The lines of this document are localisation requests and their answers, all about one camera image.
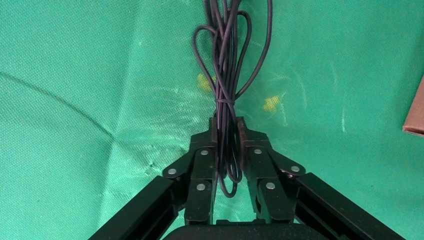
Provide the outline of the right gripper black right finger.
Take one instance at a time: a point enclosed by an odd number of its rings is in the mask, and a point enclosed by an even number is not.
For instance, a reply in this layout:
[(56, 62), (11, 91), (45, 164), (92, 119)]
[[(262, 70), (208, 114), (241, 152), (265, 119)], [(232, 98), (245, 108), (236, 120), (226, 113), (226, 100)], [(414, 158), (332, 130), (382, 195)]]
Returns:
[(399, 240), (401, 236), (237, 119), (256, 222), (267, 240)]

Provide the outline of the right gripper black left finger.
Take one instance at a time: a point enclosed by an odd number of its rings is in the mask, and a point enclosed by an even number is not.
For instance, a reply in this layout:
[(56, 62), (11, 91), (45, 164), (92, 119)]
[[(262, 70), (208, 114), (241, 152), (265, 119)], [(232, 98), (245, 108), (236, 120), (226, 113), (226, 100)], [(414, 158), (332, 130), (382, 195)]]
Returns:
[(189, 150), (111, 217), (92, 240), (194, 240), (192, 227), (213, 223), (217, 121), (191, 136)]

